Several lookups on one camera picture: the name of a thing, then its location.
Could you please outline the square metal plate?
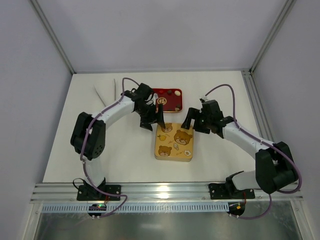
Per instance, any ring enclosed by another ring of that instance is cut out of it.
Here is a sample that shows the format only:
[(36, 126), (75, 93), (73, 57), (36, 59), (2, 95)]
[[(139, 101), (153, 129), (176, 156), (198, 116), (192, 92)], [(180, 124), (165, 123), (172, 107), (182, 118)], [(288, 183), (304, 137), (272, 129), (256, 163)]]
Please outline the square metal plate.
[(194, 130), (181, 128), (181, 123), (165, 123), (156, 128), (154, 156), (193, 156)]

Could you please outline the gold chocolate box tray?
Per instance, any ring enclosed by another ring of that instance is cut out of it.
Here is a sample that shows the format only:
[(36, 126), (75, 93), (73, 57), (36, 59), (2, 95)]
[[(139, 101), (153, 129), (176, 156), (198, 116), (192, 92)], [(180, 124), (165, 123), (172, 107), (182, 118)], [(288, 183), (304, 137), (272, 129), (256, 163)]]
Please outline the gold chocolate box tray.
[(155, 158), (157, 160), (160, 160), (160, 161), (171, 161), (171, 162), (190, 162), (193, 158), (193, 156), (185, 156), (185, 155), (182, 155), (182, 156), (155, 156)]

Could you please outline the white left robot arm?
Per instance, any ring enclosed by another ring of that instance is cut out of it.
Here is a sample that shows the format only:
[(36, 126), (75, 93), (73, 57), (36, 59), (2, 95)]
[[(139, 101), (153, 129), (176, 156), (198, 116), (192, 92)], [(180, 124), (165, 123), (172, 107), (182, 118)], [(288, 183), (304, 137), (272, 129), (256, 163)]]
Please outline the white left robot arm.
[(98, 187), (105, 181), (101, 173), (100, 155), (106, 146), (106, 133), (118, 120), (131, 113), (140, 116), (139, 126), (152, 131), (153, 124), (165, 127), (164, 106), (157, 103), (158, 95), (154, 90), (140, 83), (137, 88), (125, 90), (122, 87), (120, 98), (95, 114), (82, 112), (78, 115), (70, 144), (79, 154), (83, 166), (85, 182), (103, 193)]

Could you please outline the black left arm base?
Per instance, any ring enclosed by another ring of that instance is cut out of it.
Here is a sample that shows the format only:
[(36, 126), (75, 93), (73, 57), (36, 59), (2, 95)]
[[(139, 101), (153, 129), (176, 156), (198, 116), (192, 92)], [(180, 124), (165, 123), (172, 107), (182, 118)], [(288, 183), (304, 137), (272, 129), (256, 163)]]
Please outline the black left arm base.
[(105, 179), (96, 188), (82, 178), (75, 178), (72, 185), (77, 190), (78, 201), (120, 201), (121, 199), (122, 186), (107, 184)]

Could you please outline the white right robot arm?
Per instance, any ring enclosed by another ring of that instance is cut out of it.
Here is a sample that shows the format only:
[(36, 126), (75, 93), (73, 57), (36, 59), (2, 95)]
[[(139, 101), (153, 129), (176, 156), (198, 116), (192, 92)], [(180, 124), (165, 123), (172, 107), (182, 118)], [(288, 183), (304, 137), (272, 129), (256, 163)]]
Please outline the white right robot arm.
[(260, 189), (267, 194), (285, 193), (284, 187), (301, 180), (286, 143), (274, 143), (249, 132), (235, 117), (224, 116), (216, 100), (203, 101), (201, 109), (189, 108), (181, 127), (216, 134), (253, 158), (253, 171), (241, 171), (228, 178), (238, 191)]

